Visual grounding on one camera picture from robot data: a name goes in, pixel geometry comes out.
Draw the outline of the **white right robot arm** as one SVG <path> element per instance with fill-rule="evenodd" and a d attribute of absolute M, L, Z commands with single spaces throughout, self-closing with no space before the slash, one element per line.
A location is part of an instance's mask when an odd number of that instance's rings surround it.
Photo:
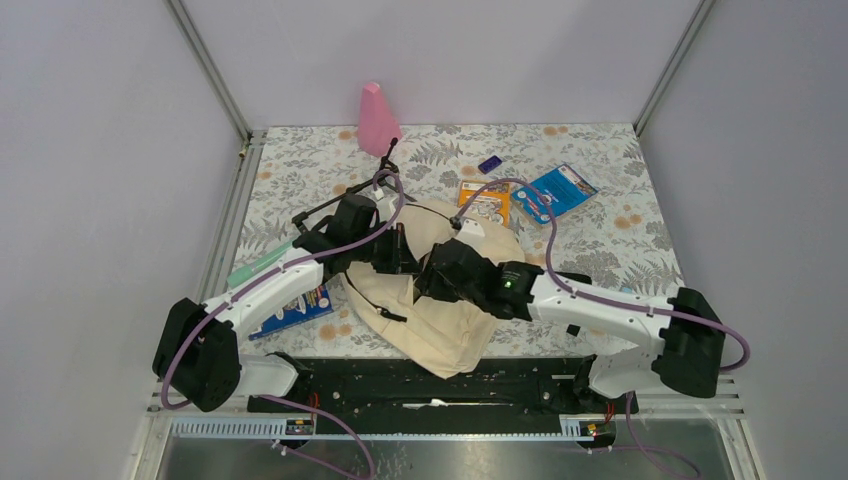
<path fill-rule="evenodd" d="M 498 319 L 602 330 L 632 343 L 629 350 L 584 361 L 573 386 L 583 410 L 597 412 L 612 399 L 659 385 L 712 398 L 720 374 L 750 358 L 747 341 L 721 323 L 697 290 L 645 297 L 568 279 L 550 265 L 494 263 L 480 252 L 487 238 L 477 221 L 459 211 L 450 223 L 453 237 L 424 257 L 417 295 L 467 301 Z"/>

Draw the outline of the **beige canvas backpack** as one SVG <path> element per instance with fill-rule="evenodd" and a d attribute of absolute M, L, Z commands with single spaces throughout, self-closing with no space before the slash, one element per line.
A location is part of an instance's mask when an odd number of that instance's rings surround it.
<path fill-rule="evenodd" d="M 416 260 L 423 260 L 435 244 L 452 237 L 449 221 L 438 214 L 450 218 L 458 210 L 456 205 L 433 199 L 404 206 L 398 221 L 404 225 Z M 471 218 L 485 233 L 483 257 L 495 264 L 525 260 L 511 229 L 477 215 Z M 355 314 L 383 340 L 442 379 L 474 370 L 498 323 L 466 301 L 442 302 L 424 296 L 413 301 L 414 279 L 410 275 L 378 274 L 370 264 L 353 262 L 340 277 Z"/>

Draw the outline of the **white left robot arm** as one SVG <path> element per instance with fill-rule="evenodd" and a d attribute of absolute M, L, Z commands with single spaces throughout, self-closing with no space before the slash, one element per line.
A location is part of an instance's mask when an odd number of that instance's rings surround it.
<path fill-rule="evenodd" d="M 196 303 L 175 303 L 166 320 L 152 370 L 161 380 L 167 410 L 218 409 L 232 396 L 272 397 L 296 411 L 309 401 L 310 385 L 283 355 L 243 355 L 240 345 L 269 317 L 352 263 L 381 273 L 411 273 L 417 265 L 397 219 L 406 195 L 398 173 L 381 169 L 336 199 L 334 214 L 300 234 L 270 265 L 224 293 Z"/>

